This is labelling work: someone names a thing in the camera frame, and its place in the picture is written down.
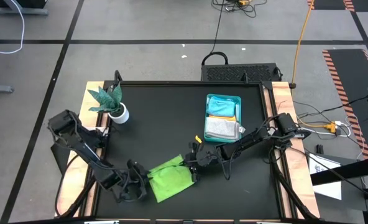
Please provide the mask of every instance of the green leaf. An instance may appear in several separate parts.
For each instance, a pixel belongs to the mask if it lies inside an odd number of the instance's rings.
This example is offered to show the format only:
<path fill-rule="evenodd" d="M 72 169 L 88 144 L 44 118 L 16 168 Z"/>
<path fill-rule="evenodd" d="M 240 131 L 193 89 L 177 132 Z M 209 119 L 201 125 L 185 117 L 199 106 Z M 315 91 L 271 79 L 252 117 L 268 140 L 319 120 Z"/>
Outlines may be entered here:
<path fill-rule="evenodd" d="M 94 90 L 87 90 L 91 96 L 98 102 L 98 103 L 101 103 L 101 97 L 99 95 L 99 93 L 97 93 L 96 91 Z"/>
<path fill-rule="evenodd" d="M 89 111 L 95 111 L 95 112 L 99 112 L 99 111 L 101 111 L 102 109 L 101 109 L 101 107 L 91 107 L 90 109 L 89 109 Z"/>
<path fill-rule="evenodd" d="M 114 95 L 114 100 L 115 102 L 120 106 L 121 104 L 121 100 L 122 100 L 122 89 L 121 89 L 121 83 L 119 83 L 117 85 L 117 87 L 115 87 L 114 91 L 113 91 L 113 95 Z"/>
<path fill-rule="evenodd" d="M 98 87 L 98 93 L 101 98 L 101 102 L 99 102 L 101 105 L 109 106 L 114 101 L 100 86 Z"/>
<path fill-rule="evenodd" d="M 115 101 L 112 101 L 112 102 L 110 102 L 110 104 L 109 104 L 108 107 L 109 108 L 112 108 L 112 109 L 116 109 L 117 108 L 117 104 L 115 103 Z"/>
<path fill-rule="evenodd" d="M 107 108 L 106 105 L 101 105 L 99 107 L 91 107 L 89 109 L 89 111 L 95 111 L 95 112 L 99 112 L 99 113 L 102 113 L 102 112 L 110 112 L 110 111 L 113 111 L 114 108 Z"/>

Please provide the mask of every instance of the blue cloth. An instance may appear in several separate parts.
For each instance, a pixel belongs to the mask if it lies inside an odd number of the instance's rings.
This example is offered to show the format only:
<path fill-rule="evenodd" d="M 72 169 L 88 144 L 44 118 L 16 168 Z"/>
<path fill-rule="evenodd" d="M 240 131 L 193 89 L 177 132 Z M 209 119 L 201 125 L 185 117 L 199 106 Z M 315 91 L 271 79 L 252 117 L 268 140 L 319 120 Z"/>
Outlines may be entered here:
<path fill-rule="evenodd" d="M 215 116 L 234 116 L 235 102 L 230 99 L 223 99 L 212 96 L 209 100 L 206 112 Z"/>

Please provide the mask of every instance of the yellow cable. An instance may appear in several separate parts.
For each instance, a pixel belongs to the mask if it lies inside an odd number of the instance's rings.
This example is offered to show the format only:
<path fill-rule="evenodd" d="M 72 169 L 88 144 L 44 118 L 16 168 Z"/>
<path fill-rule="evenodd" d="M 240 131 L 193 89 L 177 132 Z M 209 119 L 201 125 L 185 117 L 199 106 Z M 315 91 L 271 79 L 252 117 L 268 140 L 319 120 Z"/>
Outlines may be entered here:
<path fill-rule="evenodd" d="M 314 0 L 312 0 L 312 2 L 311 2 L 311 4 L 310 4 L 310 7 L 308 8 L 308 12 L 307 12 L 306 20 L 304 21 L 303 28 L 301 29 L 300 38 L 299 38 L 298 43 L 297 43 L 296 56 L 295 56 L 295 63 L 293 64 L 292 84 L 295 82 L 295 77 L 296 77 L 296 67 L 297 67 L 298 51 L 300 50 L 301 40 L 303 39 L 304 30 L 306 29 L 306 25 L 307 25 L 307 22 L 308 22 L 308 18 L 310 17 L 310 14 L 311 14 L 311 8 L 313 7 L 313 5 L 314 5 Z"/>
<path fill-rule="evenodd" d="M 302 124 L 304 124 L 305 126 L 308 126 L 308 127 L 312 127 L 312 128 L 324 128 L 325 125 L 312 125 L 312 124 L 307 124 L 305 123 L 304 121 L 302 121 L 299 117 L 297 117 L 297 120 L 299 120 Z"/>

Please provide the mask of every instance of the white flower pot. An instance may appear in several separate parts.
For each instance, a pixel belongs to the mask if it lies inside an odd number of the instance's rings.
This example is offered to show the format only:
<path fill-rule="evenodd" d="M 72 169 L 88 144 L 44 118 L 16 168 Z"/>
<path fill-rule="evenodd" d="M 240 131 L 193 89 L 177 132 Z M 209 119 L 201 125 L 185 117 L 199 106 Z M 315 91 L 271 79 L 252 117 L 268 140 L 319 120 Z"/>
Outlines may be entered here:
<path fill-rule="evenodd" d="M 108 113 L 108 116 L 117 124 L 123 124 L 129 119 L 129 111 L 127 110 L 126 106 L 123 103 L 121 103 L 121 106 L 123 106 L 124 111 L 120 116 L 114 117 Z"/>

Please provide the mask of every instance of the teal container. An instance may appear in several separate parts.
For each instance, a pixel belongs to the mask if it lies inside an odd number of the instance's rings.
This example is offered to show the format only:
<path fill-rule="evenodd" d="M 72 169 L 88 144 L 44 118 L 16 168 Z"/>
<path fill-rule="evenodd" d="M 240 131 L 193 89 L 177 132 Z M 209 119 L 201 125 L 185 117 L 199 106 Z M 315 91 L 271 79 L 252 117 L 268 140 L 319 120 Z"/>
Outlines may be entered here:
<path fill-rule="evenodd" d="M 236 105 L 238 105 L 238 109 L 235 109 L 235 117 L 236 117 L 236 122 L 238 122 L 241 126 L 242 126 L 242 120 L 241 120 L 241 97 L 239 96 L 228 96 L 228 95 L 217 95 L 217 94 L 208 94 L 208 96 L 206 96 L 206 108 L 205 108 L 205 127 L 204 127 L 204 131 L 203 131 L 203 138 L 205 139 L 205 141 L 211 141 L 211 142 L 236 142 L 237 140 L 229 140 L 229 139 L 221 139 L 221 138 L 214 138 L 214 137 L 207 137 L 206 136 L 206 118 L 209 116 L 209 114 L 206 112 L 207 108 L 208 108 L 208 102 L 210 100 L 210 98 L 212 96 L 216 96 L 218 98 L 222 98 L 222 99 L 231 99 L 233 100 L 233 102 L 235 102 Z"/>

